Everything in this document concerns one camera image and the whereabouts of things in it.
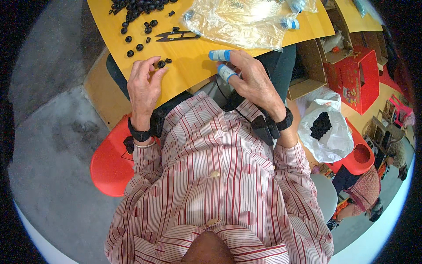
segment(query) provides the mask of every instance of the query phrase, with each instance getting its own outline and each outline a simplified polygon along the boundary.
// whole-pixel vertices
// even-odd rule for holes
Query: striped shirt
[[[249,120],[262,114],[244,100]],[[166,117],[161,144],[135,147],[134,176],[104,244],[111,263],[177,262],[214,232],[237,263],[327,263],[333,237],[302,146],[266,145],[201,93]]]

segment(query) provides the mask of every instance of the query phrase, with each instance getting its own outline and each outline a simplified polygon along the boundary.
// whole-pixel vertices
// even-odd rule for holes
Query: gray floor
[[[402,140],[407,154],[407,165],[412,162],[414,150],[406,138]],[[387,175],[381,181],[381,193],[379,197],[382,199],[384,209],[390,204],[402,181],[397,178],[398,169],[394,166],[390,167]],[[369,221],[362,213],[359,216],[345,218],[338,228],[333,230],[334,254],[343,250],[358,237],[360,237],[373,223]]]
[[[120,198],[91,181],[91,156],[109,131],[83,91],[60,94],[16,128],[9,177],[19,208],[53,246],[79,263],[108,263],[103,242]]]

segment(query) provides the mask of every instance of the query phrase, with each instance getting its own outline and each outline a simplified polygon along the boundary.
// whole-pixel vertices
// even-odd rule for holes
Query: red plastic stool
[[[127,183],[133,177],[132,155],[127,153],[123,141],[131,136],[126,114],[110,131],[94,152],[89,170],[95,187],[109,196],[123,196]]]
[[[406,113],[405,116],[408,116],[412,113],[413,109],[405,106],[400,100],[397,99],[397,97],[395,95],[391,95],[391,97],[389,98],[390,102],[396,107],[396,118],[394,120],[394,123],[400,125],[400,127],[403,126],[403,123],[400,122],[399,116],[400,116],[400,111],[404,111]]]
[[[347,118],[346,122],[352,130],[353,151],[345,158],[334,163],[327,163],[327,165],[334,173],[337,173],[341,166],[344,165],[350,173],[361,175],[371,168],[375,161],[375,156],[366,141]]]

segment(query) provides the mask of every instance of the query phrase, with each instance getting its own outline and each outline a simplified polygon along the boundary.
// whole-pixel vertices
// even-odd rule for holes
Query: wooden table
[[[349,32],[382,31],[381,24],[367,13],[363,18],[352,0],[335,0]]]
[[[170,32],[172,27],[181,26],[179,20],[183,12],[193,3],[193,0],[178,1],[174,4],[165,5],[164,10],[153,11],[151,14],[142,14],[134,22],[130,23],[128,32],[125,35],[120,33],[122,22],[125,21],[126,9],[117,15],[108,15],[111,1],[88,0],[89,8],[97,27],[126,79],[129,78],[132,64],[136,60],[144,60],[152,56],[161,56],[162,59],[170,58],[173,63],[169,65],[170,70],[166,73],[162,82],[162,95],[159,98],[157,107],[170,100],[179,93],[189,89],[191,86],[216,74],[215,62],[209,60],[208,52],[213,49],[236,49],[235,46],[219,44],[204,37],[188,41],[155,42],[158,38],[155,35]],[[300,23],[299,30],[289,30],[283,39],[283,46],[306,41],[313,38],[334,35],[334,29],[320,1],[316,2],[318,13],[312,14],[303,12],[298,15]],[[174,10],[175,15],[168,17],[168,13]],[[158,25],[153,28],[151,34],[144,33],[143,23],[151,20],[158,20]],[[126,36],[132,36],[130,43],[125,42]],[[149,44],[145,43],[147,36],[151,37]],[[136,45],[142,43],[144,49],[136,51]],[[133,50],[135,55],[127,57],[126,52]],[[256,49],[248,51],[252,56],[258,56],[268,50]]]

